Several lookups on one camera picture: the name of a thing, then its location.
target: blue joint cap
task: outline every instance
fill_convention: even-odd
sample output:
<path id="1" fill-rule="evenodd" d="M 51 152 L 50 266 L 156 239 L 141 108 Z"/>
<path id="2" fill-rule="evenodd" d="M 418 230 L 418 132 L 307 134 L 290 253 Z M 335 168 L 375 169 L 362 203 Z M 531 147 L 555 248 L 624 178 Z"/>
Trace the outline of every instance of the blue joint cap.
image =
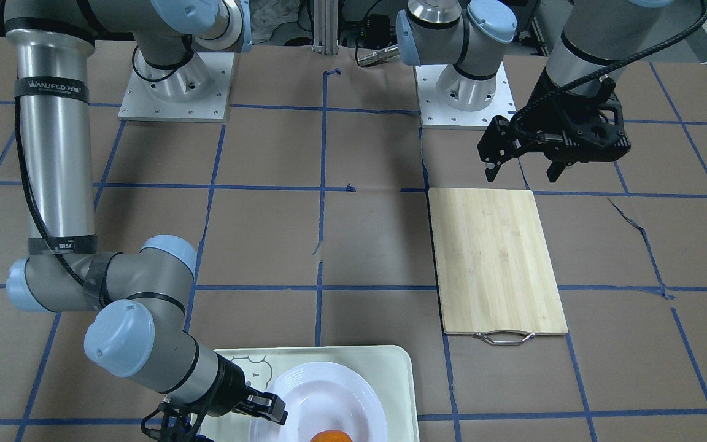
<path id="1" fill-rule="evenodd" d="M 513 40 L 517 17 L 509 6 L 498 0 L 471 0 L 468 16 L 471 23 L 492 39 L 502 43 Z"/>
<path id="2" fill-rule="evenodd" d="M 152 0 L 164 22 L 182 34 L 199 34 L 214 25 L 218 0 Z"/>
<path id="3" fill-rule="evenodd" d="M 190 273 L 193 274 L 193 280 L 196 279 L 196 249 L 187 241 L 174 235 L 157 235 L 154 238 L 149 238 L 144 243 L 143 249 L 158 249 L 173 255 L 177 260 L 187 266 Z"/>
<path id="4" fill-rule="evenodd" d="M 117 300 L 89 325 L 83 350 L 112 375 L 128 378 L 144 367 L 154 342 L 155 322 L 149 309 L 132 300 Z"/>
<path id="5" fill-rule="evenodd" d="M 642 6 L 643 8 L 663 8 L 675 0 L 629 0 L 633 5 Z"/>
<path id="6" fill-rule="evenodd" d="M 250 52 L 253 48 L 253 30 L 252 23 L 250 22 L 250 0 L 242 0 L 242 29 L 244 30 L 244 35 L 242 36 L 242 52 Z"/>
<path id="7" fill-rule="evenodd" d="M 26 262 L 29 258 L 21 258 L 10 267 L 9 277 L 5 287 L 7 288 L 7 297 L 12 305 L 22 311 L 44 311 L 51 313 L 42 304 L 34 299 L 34 295 L 26 283 Z"/>
<path id="8" fill-rule="evenodd" d="M 413 30 L 411 29 L 408 17 L 405 15 L 405 9 L 398 12 L 396 23 L 398 24 L 398 50 L 400 51 L 400 59 L 409 66 L 421 66 L 422 62 L 419 59 L 419 51 L 416 48 L 416 41 L 413 39 Z"/>

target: white tray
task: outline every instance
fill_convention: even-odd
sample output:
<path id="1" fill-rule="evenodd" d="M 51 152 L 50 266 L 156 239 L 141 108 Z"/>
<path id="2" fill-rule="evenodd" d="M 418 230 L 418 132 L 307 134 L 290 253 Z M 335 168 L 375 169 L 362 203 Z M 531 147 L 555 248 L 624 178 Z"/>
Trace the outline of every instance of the white tray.
<path id="1" fill-rule="evenodd" d="M 411 358 L 396 345 L 215 351 L 242 367 L 245 379 L 260 391 L 269 391 L 271 381 L 303 363 L 329 361 L 347 366 L 370 383 L 381 400 L 389 442 L 419 442 Z M 215 442 L 247 442 L 251 421 L 252 417 L 236 413 L 205 417 L 199 434 Z"/>

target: orange object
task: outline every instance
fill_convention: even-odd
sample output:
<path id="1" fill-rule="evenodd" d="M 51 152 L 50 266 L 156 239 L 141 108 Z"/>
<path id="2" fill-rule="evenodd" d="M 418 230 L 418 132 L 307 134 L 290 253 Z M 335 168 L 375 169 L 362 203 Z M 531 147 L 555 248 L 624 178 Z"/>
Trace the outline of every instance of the orange object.
<path id="1" fill-rule="evenodd" d="M 312 437 L 309 442 L 353 442 L 345 431 L 327 430 Z"/>

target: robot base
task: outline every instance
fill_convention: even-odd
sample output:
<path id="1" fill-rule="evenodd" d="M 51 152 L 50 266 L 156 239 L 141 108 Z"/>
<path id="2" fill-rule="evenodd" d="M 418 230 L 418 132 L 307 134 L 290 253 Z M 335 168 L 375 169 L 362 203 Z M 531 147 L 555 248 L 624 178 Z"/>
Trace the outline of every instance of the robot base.
<path id="1" fill-rule="evenodd" d="M 429 64 L 416 66 L 416 91 L 419 94 L 419 108 L 422 112 L 423 128 L 438 129 L 484 129 L 495 117 L 505 115 L 510 117 L 517 112 L 514 99 L 506 78 L 503 63 L 498 68 L 498 88 L 493 101 L 480 111 L 462 111 L 444 103 L 435 90 L 435 83 L 441 76 L 446 65 Z"/>
<path id="2" fill-rule="evenodd" d="M 235 53 L 198 53 L 209 68 L 214 83 L 204 97 L 182 103 L 161 100 L 149 90 L 145 81 L 133 72 L 127 92 L 118 110 L 120 120 L 194 121 L 225 123 L 228 118 L 228 94 L 231 90 Z"/>

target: table surface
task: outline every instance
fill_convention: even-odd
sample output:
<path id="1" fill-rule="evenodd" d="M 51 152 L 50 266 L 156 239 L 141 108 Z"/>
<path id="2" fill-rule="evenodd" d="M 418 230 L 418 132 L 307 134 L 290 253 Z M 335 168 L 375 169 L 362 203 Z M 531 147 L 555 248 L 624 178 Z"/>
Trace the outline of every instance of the table surface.
<path id="1" fill-rule="evenodd" d="M 207 347 L 400 345 L 428 442 L 707 440 L 707 67 L 626 69 L 633 148 L 616 165 L 550 184 L 533 154 L 488 184 L 481 132 L 421 131 L 398 62 L 255 47 L 227 124 L 123 123 L 133 44 L 98 42 L 89 62 L 101 248 L 135 252 L 157 234 L 198 247 L 188 324 Z M 516 104 L 544 62 L 505 59 Z M 87 360 L 93 313 L 23 313 L 6 298 L 28 232 L 15 75 L 0 39 L 0 440 L 146 440 L 137 423 L 162 397 Z M 566 336 L 444 335 L 429 187 L 534 191 Z"/>

